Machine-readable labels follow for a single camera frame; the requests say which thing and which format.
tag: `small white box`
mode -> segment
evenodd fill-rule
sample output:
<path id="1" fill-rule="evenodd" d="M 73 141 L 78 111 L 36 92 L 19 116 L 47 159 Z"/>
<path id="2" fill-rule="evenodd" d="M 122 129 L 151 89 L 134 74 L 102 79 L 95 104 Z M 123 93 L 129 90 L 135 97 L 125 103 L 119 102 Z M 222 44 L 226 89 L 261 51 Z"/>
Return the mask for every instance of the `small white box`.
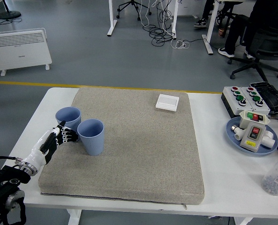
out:
<path id="1" fill-rule="evenodd" d="M 160 94 L 158 97 L 156 108 L 166 109 L 175 112 L 177 109 L 179 99 L 180 98 L 176 96 Z"/>

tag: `space heater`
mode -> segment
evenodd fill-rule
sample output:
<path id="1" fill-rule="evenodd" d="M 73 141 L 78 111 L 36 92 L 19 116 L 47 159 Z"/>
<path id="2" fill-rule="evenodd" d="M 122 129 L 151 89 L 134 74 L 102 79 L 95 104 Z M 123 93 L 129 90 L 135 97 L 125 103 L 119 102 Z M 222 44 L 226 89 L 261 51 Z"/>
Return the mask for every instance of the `space heater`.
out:
<path id="1" fill-rule="evenodd" d="M 0 32 L 0 70 L 45 65 L 52 63 L 44 28 Z"/>

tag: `blue cup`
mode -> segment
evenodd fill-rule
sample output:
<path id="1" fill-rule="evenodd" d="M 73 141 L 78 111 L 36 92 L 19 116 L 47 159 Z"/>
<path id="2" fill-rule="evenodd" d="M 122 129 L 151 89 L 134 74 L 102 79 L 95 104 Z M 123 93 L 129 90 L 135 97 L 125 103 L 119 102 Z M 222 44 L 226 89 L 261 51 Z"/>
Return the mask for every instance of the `blue cup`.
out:
<path id="1" fill-rule="evenodd" d="M 89 155 L 97 156 L 103 151 L 105 127 L 100 120 L 89 119 L 81 122 L 78 125 L 77 132 Z"/>
<path id="2" fill-rule="evenodd" d="M 58 123 L 66 121 L 65 126 L 77 132 L 77 127 L 82 121 L 81 111 L 76 107 L 65 107 L 55 114 Z"/>

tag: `white desk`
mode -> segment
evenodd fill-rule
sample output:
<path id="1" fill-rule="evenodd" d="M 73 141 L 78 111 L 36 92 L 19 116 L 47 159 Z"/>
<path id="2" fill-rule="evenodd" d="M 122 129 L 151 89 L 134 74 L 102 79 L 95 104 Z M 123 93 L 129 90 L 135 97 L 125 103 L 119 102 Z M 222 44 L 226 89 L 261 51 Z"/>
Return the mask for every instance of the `white desk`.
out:
<path id="1" fill-rule="evenodd" d="M 110 37 L 112 36 L 112 33 L 114 31 L 114 28 L 116 26 L 117 20 L 114 20 L 114 9 L 113 9 L 113 0 L 109 0 L 109 8 L 110 8 L 110 29 L 107 33 L 107 35 Z M 174 39 L 176 39 L 176 20 L 177 20 L 177 11 L 178 11 L 178 2 L 177 0 L 175 0 L 175 9 L 174 9 L 174 18 L 173 18 L 173 22 L 172 22 L 172 33 L 174 33 L 175 35 L 173 36 Z"/>
<path id="2" fill-rule="evenodd" d="M 57 124 L 55 113 L 70 106 L 77 91 L 73 88 L 49 89 L 10 156 L 28 156 L 43 133 Z M 185 209 L 183 205 L 173 204 L 41 195 L 38 187 L 41 171 L 28 184 L 19 186 L 25 192 L 24 203 L 32 207 L 68 209 L 70 225 L 78 224 L 81 210 L 231 216 L 236 217 L 237 224 L 245 220 L 242 225 L 253 217 L 278 218 L 278 196 L 271 196 L 260 187 L 264 174 L 278 161 L 278 152 L 252 157 L 235 148 L 226 137 L 229 115 L 221 95 L 188 95 L 205 189 L 201 204 L 187 205 Z M 269 125 L 278 134 L 278 122 L 272 121 Z M 5 164 L 11 166 L 13 161 L 7 160 Z"/>
<path id="3" fill-rule="evenodd" d="M 208 33 L 206 35 L 202 34 L 203 41 L 204 41 L 205 47 L 206 47 L 209 55 L 213 54 L 212 48 L 210 46 L 210 39 L 212 37 L 213 28 L 214 28 L 214 25 L 215 25 L 215 20 L 216 20 L 216 16 L 217 16 L 217 12 L 218 12 L 219 3 L 221 1 L 242 1 L 242 2 L 251 1 L 251 2 L 255 2 L 255 0 L 215 0 L 214 9 L 212 11 L 212 16 L 210 18 Z"/>

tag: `table leg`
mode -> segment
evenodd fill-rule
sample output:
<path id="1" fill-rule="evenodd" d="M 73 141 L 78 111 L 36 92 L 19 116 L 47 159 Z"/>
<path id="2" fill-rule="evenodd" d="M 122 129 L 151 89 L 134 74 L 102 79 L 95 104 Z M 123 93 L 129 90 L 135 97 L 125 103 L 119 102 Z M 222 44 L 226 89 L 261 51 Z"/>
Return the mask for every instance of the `table leg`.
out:
<path id="1" fill-rule="evenodd" d="M 175 0 L 175 8 L 174 8 L 174 17 L 172 22 L 172 33 L 173 39 L 176 39 L 176 21 L 177 21 L 177 13 L 178 13 L 178 0 Z"/>
<path id="2" fill-rule="evenodd" d="M 70 219 L 69 219 L 68 225 L 78 225 L 79 219 L 81 218 L 82 210 L 67 209 L 67 211 L 70 214 Z"/>
<path id="3" fill-rule="evenodd" d="M 246 225 L 253 219 L 253 217 L 234 217 L 233 219 L 236 225 Z"/>
<path id="4" fill-rule="evenodd" d="M 209 29 L 208 29 L 207 35 L 204 35 L 204 34 L 202 35 L 204 45 L 205 45 L 209 55 L 213 54 L 212 48 L 210 46 L 210 38 L 212 37 L 214 24 L 215 24 L 217 12 L 218 12 L 219 2 L 220 2 L 220 0 L 215 1 L 215 6 L 214 6 L 214 9 L 212 11 L 212 16 L 210 18 L 210 24 L 209 24 Z"/>
<path id="5" fill-rule="evenodd" d="M 109 29 L 109 32 L 107 35 L 110 37 L 112 35 L 112 32 L 114 31 L 114 28 L 116 26 L 117 20 L 113 19 L 113 0 L 109 0 L 109 7 L 110 7 L 110 22 L 111 22 L 111 27 Z"/>

